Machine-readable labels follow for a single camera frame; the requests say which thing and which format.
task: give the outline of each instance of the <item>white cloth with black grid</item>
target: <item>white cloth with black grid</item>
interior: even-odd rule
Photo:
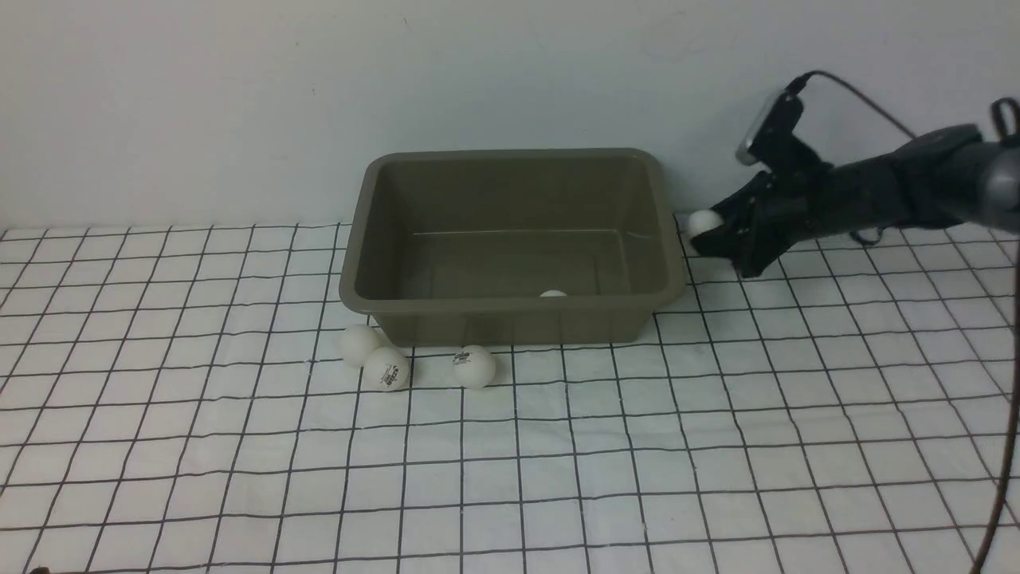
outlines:
[[[349,227],[0,236],[0,572],[960,573],[1013,238],[889,230],[694,289],[625,346],[405,350],[359,393]],[[1017,572],[1013,489],[987,572]]]

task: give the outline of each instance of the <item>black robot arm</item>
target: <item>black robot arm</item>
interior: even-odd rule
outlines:
[[[992,104],[999,142],[984,141],[976,125],[954,125],[891,153],[836,167],[793,134],[804,109],[801,88],[795,81],[770,99],[737,150],[742,162],[760,161],[769,169],[714,205],[717,216],[709,217],[714,222],[696,223],[692,217],[691,243],[699,253],[728,258],[743,276],[757,276],[805,239],[872,227],[945,228],[963,221],[1020,231],[1016,100]]]

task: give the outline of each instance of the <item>cable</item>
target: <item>cable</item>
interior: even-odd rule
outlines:
[[[876,113],[884,117],[889,123],[896,125],[897,129],[900,129],[903,133],[903,135],[907,136],[908,138],[914,139],[917,137],[917,134],[915,134],[910,127],[904,124],[903,121],[897,119],[891,113],[886,111],[885,108],[875,103],[874,100],[872,100],[868,96],[865,96],[864,92],[858,90],[857,88],[854,87],[853,84],[847,82],[843,77],[839,77],[838,75],[830,71],[825,71],[824,69],[812,69],[807,73],[802,73],[801,75],[798,75],[793,82],[790,82],[788,86],[786,86],[786,90],[793,92],[794,94],[800,94],[801,91],[804,90],[804,87],[808,85],[808,80],[811,80],[815,75],[821,75],[822,77],[827,77],[830,81],[835,82],[836,84],[842,86],[848,92],[857,96],[858,99],[866,103],[868,107],[870,107]]]
[[[896,125],[897,129],[903,132],[903,135],[907,136],[908,138],[914,139],[917,137],[917,134],[915,134],[913,129],[908,127],[903,121],[897,119],[885,108],[875,103],[875,100],[864,95],[864,92],[858,90],[853,84],[847,82],[846,80],[839,77],[838,75],[832,73],[831,71],[825,71],[824,69],[812,69],[807,73],[802,73],[801,75],[795,77],[794,81],[786,86],[786,91],[793,94],[800,94],[804,90],[804,88],[808,85],[808,80],[811,80],[815,75],[821,75],[822,77],[827,77],[830,81],[843,87],[851,94],[857,96],[858,99],[867,104],[868,107],[873,109],[876,113],[884,117],[889,123]],[[879,241],[882,240],[882,234],[885,233],[885,227],[883,226],[878,227],[876,231],[878,234],[875,239],[865,239],[861,237],[860,231],[857,230],[852,230],[850,231],[849,234],[850,238],[854,240],[854,242],[856,242],[858,245],[864,248],[868,248],[868,247],[874,247],[875,245],[878,244]]]
[[[1020,258],[1017,258],[1013,270],[1013,283],[1016,293],[1013,296],[1013,397],[1010,398],[1010,417],[1006,429],[1006,447],[1003,448],[1003,469],[999,473],[999,484],[996,488],[996,500],[991,504],[991,517],[984,529],[984,538],[974,557],[974,565],[970,574],[979,574],[988,558],[991,541],[999,528],[999,515],[1006,506],[1006,493],[1010,489],[1010,474],[1013,470],[1013,451],[1017,441],[1017,418],[1020,415]]]
[[[815,75],[827,77],[857,96],[868,107],[884,117],[889,123],[896,125],[908,138],[914,139],[917,137],[917,134],[910,127],[894,117],[891,113],[875,103],[874,100],[864,95],[863,92],[854,87],[850,82],[824,69],[813,69],[807,73],[798,75],[786,86],[786,90],[793,94],[799,94],[808,85],[808,81]],[[1013,114],[1014,127],[1012,133],[1005,119],[1006,110],[1009,110]],[[996,131],[1003,142],[1005,144],[1020,145],[1020,104],[1012,98],[1003,98],[992,104],[991,112]],[[860,232],[856,230],[852,231],[850,237],[862,246],[870,247],[881,240],[882,230],[884,229],[881,227],[878,228],[878,237],[874,241],[861,237]],[[999,484],[996,486],[996,499],[991,504],[991,516],[988,518],[988,525],[984,529],[984,538],[981,540],[981,545],[974,557],[974,564],[971,566],[970,574],[980,574],[981,569],[984,568],[984,562],[987,560],[988,552],[991,550],[991,542],[996,538],[996,531],[999,529],[999,517],[1006,506],[1006,495],[1010,489],[1010,475],[1013,470],[1013,452],[1016,449],[1017,421],[1020,419],[1020,257],[1014,263],[1013,281],[1015,291],[1013,296],[1013,395],[1010,397],[1006,446],[1003,448],[1003,465],[999,473]]]

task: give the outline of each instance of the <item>olive green plastic bin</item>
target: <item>olive green plastic bin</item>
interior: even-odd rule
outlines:
[[[368,166],[340,297],[402,347],[599,344],[685,284],[650,154],[452,151]]]

